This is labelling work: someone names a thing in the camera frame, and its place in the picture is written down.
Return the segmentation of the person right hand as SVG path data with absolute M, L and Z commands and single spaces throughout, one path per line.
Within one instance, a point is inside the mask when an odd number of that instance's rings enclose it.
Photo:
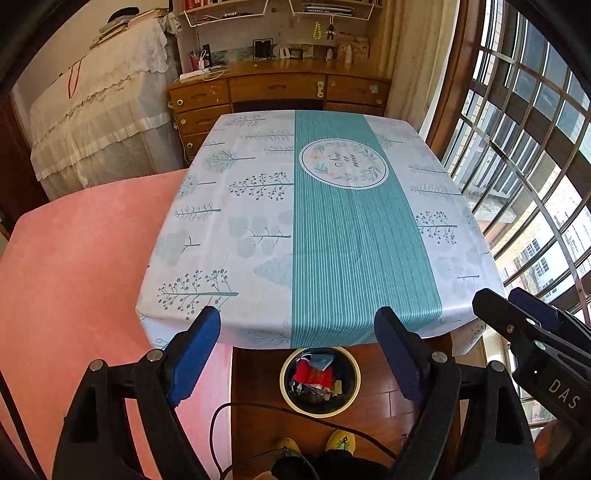
M 561 421 L 552 420 L 546 424 L 534 441 L 538 460 L 542 464 L 553 463 L 570 440 L 570 436 L 570 430 Z

